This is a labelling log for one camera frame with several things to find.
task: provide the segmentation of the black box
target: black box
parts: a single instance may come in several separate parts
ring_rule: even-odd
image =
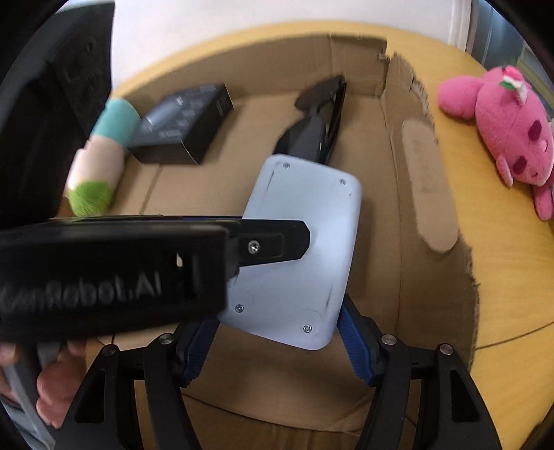
[[[129,151],[146,164],[200,164],[232,109],[223,84],[170,95],[142,119]]]

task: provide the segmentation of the pink stuffed animal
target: pink stuffed animal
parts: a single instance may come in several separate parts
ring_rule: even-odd
[[[514,179],[533,185],[542,220],[554,212],[554,124],[541,100],[514,67],[495,68],[482,78],[459,76],[439,88],[438,103],[448,114],[475,117],[481,137],[508,186]]]

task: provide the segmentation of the stuffed toy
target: stuffed toy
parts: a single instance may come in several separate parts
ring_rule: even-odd
[[[439,88],[439,107],[473,119],[507,186],[514,180],[533,186],[535,209],[542,220],[554,210],[554,125],[515,67],[495,68],[482,78],[459,76]]]
[[[97,216],[108,210],[123,173],[126,147],[140,121],[128,101],[108,100],[85,147],[77,150],[69,171],[66,193],[76,216]]]

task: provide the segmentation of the metal rivet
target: metal rivet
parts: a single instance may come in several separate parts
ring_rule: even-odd
[[[381,336],[381,342],[385,345],[394,345],[396,344],[396,337],[392,334],[383,334],[383,336]]]
[[[173,342],[173,335],[171,333],[165,333],[160,336],[160,344],[167,345]]]
[[[255,255],[260,251],[260,243],[258,241],[250,241],[248,243],[248,253]]]
[[[111,356],[117,351],[117,345],[106,345],[102,349],[102,354],[104,356]]]
[[[440,348],[440,352],[443,355],[451,355],[452,353],[454,353],[454,349],[450,344],[441,344],[439,348]]]

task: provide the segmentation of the finger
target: finger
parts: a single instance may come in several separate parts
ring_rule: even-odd
[[[37,378],[37,392],[48,404],[71,401],[86,373],[86,363],[82,358],[69,357],[63,362],[47,366]]]
[[[19,359],[19,351],[15,344],[0,344],[0,366],[11,366]]]
[[[12,388],[10,387],[10,385],[8,384],[8,380],[6,380],[6,377],[4,376],[4,371],[0,369],[0,394],[6,397],[11,392]]]
[[[68,341],[68,350],[73,356],[84,358],[86,341]]]
[[[42,398],[39,398],[37,400],[37,413],[46,425],[51,425],[59,429],[64,423],[65,416],[70,406],[71,402],[67,400],[50,405]]]
[[[71,354],[69,349],[67,347],[64,347],[60,353],[58,353],[58,362],[66,362],[74,358],[74,356]]]

